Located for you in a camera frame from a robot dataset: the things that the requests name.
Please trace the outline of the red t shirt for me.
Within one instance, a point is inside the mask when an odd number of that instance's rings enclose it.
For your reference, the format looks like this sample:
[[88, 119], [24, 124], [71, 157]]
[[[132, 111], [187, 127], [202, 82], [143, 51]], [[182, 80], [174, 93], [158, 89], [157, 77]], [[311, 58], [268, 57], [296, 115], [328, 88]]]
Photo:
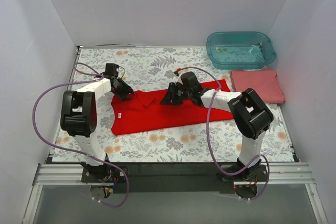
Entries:
[[161, 105], [166, 93], [167, 89], [139, 90], [125, 101], [114, 96], [111, 101], [115, 113], [112, 133], [117, 136], [206, 122], [208, 109], [195, 106], [189, 100], [181, 105]]

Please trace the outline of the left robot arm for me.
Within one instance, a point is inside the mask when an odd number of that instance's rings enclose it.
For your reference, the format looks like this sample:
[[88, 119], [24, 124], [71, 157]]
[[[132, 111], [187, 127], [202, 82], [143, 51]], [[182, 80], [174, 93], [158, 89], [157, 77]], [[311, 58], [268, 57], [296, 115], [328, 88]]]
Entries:
[[108, 93], [121, 101], [130, 100], [133, 89], [119, 77], [120, 66], [107, 63], [105, 71], [97, 74], [98, 81], [76, 91], [66, 91], [62, 98], [60, 126], [79, 144], [85, 153], [82, 164], [88, 174], [100, 182], [112, 180], [114, 168], [107, 165], [108, 157], [100, 146], [95, 130], [98, 124], [97, 101]]

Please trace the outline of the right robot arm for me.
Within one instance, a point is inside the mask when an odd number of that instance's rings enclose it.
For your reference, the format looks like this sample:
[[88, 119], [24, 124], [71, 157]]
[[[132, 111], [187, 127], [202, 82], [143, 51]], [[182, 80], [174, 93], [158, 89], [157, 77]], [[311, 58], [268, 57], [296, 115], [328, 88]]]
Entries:
[[251, 88], [242, 92], [226, 92], [220, 88], [203, 87], [193, 72], [187, 72], [171, 82], [161, 100], [162, 105], [181, 105], [189, 100], [198, 107], [230, 112], [242, 134], [242, 148], [236, 164], [222, 167], [217, 176], [221, 180], [241, 179], [248, 181], [257, 176], [262, 155], [261, 145], [266, 132], [270, 128], [274, 116], [262, 101], [257, 92]]

